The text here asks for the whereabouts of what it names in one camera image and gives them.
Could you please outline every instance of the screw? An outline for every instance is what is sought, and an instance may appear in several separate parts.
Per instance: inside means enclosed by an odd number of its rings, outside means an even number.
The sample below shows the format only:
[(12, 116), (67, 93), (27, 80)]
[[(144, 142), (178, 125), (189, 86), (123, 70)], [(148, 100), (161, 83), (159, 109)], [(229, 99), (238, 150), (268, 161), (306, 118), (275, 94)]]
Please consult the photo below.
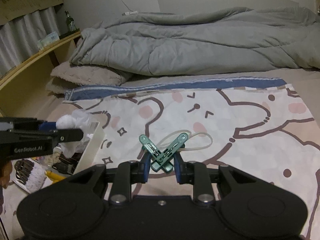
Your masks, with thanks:
[(209, 203), (214, 200), (214, 197), (210, 194), (201, 194), (198, 196), (198, 200), (203, 203)]
[(121, 194), (116, 194), (111, 197), (111, 201), (117, 204), (123, 203), (127, 200), (126, 196)]
[(166, 202), (165, 200), (159, 200), (159, 201), (158, 201), (158, 204), (159, 204), (160, 206), (164, 206), (166, 203), (167, 203), (167, 202)]

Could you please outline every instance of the gray duvet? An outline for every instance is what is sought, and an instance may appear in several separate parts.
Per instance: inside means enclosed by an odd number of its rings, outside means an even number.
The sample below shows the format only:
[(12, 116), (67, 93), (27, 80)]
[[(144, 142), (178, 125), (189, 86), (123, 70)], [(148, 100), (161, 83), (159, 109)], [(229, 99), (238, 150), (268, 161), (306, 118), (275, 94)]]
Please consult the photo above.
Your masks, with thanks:
[(301, 7), (140, 13), (81, 35), (71, 63), (149, 76), (320, 68), (320, 17)]

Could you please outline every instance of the bedsheet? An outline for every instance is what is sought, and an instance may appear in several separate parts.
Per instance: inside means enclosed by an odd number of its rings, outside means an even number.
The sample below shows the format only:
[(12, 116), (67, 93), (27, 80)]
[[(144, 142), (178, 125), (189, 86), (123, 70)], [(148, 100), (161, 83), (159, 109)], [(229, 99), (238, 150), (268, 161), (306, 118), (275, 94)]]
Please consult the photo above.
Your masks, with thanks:
[[(251, 88), (266, 88), (272, 86), (281, 86), (286, 82), (279, 78), (210, 78), (196, 81), (186, 82), (167, 82), (162, 84), (153, 84), (147, 86), (140, 86), (138, 88), (130, 87), (120, 88), (112, 86), (88, 86), (82, 87), (80, 90), (71, 90), (72, 93), (66, 93), (66, 99), (73, 101), (65, 101), (55, 111), (53, 111), (48, 117), (48, 121), (56, 121), (59, 117), (64, 114), (71, 114), (71, 112), (77, 109), (76, 101), (80, 99), (92, 99), (101, 98), (102, 96), (107, 97), (116, 95), (119, 93), (135, 93), (139, 90), (159, 90), (159, 89), (183, 89), (183, 88), (231, 88), (236, 86), (248, 86)], [(96, 118), (104, 122), (108, 115), (101, 114), (96, 115)], [(19, 202), (27, 196), (27, 193), (17, 187), (13, 182), (9, 183), (9, 187), (3, 190), (3, 212), (0, 218), (5, 226), (5, 230), (9, 239), (14, 240), (20, 237), (23, 233), (20, 225), (15, 216), (15, 212)]]
[[(135, 79), (132, 79), (129, 82), (126, 82), (123, 86), (126, 87), (141, 87), (141, 86), (152, 86), (154, 84), (164, 84), (164, 83), (175, 83), (175, 82), (183, 82), (183, 81), (196, 81), (196, 80), (205, 80), (205, 79), (213, 79), (213, 78), (230, 78), (230, 77), (241, 77), (241, 76), (252, 76), (252, 77), (266, 77), (266, 78), (282, 78), (288, 83), (292, 83), (295, 90), (301, 96), (303, 101), (308, 106), (309, 110), (313, 114), (313, 117), (316, 121), (320, 122), (320, 100), (319, 99), (319, 91), (320, 91), (320, 72), (316, 70), (304, 70), (304, 69), (278, 69), (267, 72), (247, 72), (247, 73), (233, 73), (233, 74), (219, 74), (219, 75), (200, 75), (200, 76), (172, 76), (172, 77), (157, 77), (157, 78), (149, 78), (136, 76)], [(71, 104), (62, 103), (62, 99), (57, 99), (60, 104), (56, 107), (54, 111), (49, 111), (47, 113), (43, 113), (43, 115), (48, 116), (49, 121), (56, 121), (59, 117), (64, 114), (70, 114), (75, 106)], [(173, 177), (166, 177), (157, 180), (157, 187), (151, 185), (150, 188), (140, 190), (140, 194), (156, 194), (159, 189), (165, 189), (166, 192), (162, 192), (165, 194), (190, 194), (192, 188), (190, 185), (181, 185), (179, 186), (179, 192), (177, 192), (177, 184), (170, 183), (173, 182)], [(16, 220), (15, 210), (22, 198), (25, 197), (25, 193), (19, 187), (17, 187), (14, 183), (11, 183), (10, 186), (4, 190), (4, 199), (10, 198), (12, 203), (8, 204), (5, 201), (3, 205), (3, 211), (0, 215), (0, 218), (6, 228), (7, 234), (10, 240), (15, 240), (16, 238), (22, 235), (22, 231)], [(313, 225), (317, 222), (317, 215), (314, 219)], [(5, 233), (1, 232), (3, 238), (5, 239)]]
[[(138, 91), (65, 103), (87, 109), (103, 124), (106, 135), (93, 164), (107, 168), (141, 159), (141, 134), (157, 143), (181, 130), (209, 133), (212, 143), (201, 135), (186, 143), (186, 148), (207, 148), (182, 152), (185, 161), (211, 168), (229, 164), (297, 194), (308, 207), (303, 237), (320, 239), (320, 129), (291, 84)], [(177, 185), (174, 173), (162, 171), (151, 171), (148, 183), (132, 190), (141, 195), (192, 195), (191, 187)]]

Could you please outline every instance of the beige pillow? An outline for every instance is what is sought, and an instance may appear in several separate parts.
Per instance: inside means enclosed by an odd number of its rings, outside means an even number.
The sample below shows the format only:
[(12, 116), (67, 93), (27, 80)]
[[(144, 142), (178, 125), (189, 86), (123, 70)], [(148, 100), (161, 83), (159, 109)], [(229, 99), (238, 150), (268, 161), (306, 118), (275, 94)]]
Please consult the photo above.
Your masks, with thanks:
[(71, 65), (66, 61), (55, 67), (51, 76), (77, 85), (119, 86), (126, 82), (132, 73), (97, 65)]
[(45, 89), (55, 94), (64, 94), (65, 90), (71, 90), (77, 87), (79, 87), (79, 85), (58, 77), (53, 77), (49, 80)]

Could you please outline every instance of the blanket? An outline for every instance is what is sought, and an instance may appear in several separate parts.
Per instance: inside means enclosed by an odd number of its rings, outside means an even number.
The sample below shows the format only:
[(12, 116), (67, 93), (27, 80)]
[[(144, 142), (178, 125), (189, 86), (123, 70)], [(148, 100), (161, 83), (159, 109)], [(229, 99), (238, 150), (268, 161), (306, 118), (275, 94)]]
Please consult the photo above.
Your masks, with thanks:
[(320, 67), (320, 18), (307, 8), (140, 13), (81, 32), (70, 58), (148, 75)]
[[(76, 104), (79, 100), (97, 99), (108, 96), (134, 93), (137, 91), (153, 91), (153, 90), (168, 90), (168, 89), (191, 89), (191, 88), (206, 88), (206, 89), (222, 89), (231, 87), (251, 87), (251, 88), (268, 88), (274, 86), (285, 85), (286, 82), (280, 78), (257, 78), (257, 77), (237, 77), (237, 78), (210, 78), (198, 79), (193, 81), (171, 81), (161, 84), (152, 84), (140, 87), (116, 87), (116, 86), (83, 86), (78, 89), (68, 90), (65, 93), (65, 100), (49, 117), (51, 121), (57, 120), (64, 114), (71, 114), (73, 110), (80, 106)], [(95, 115), (100, 121), (105, 122), (108, 118), (108, 113)], [(0, 239), (17, 239), (23, 236), (22, 229), (17, 220), (16, 211), (20, 201), (27, 196), (27, 193), (18, 187), (14, 182), (15, 171), (11, 174), (11, 181), (6, 189), (0, 187)]]
[[(141, 134), (158, 143), (179, 130), (209, 133), (212, 144), (201, 135), (186, 142), (187, 148), (209, 147), (182, 152), (185, 161), (210, 168), (229, 164), (297, 194), (308, 207), (302, 235), (320, 240), (320, 129), (292, 85), (137, 91), (65, 103), (86, 109), (102, 123), (106, 135), (93, 164), (107, 168), (139, 160)], [(191, 185), (177, 185), (173, 172), (162, 171), (151, 171), (148, 183), (132, 190), (192, 195)]]

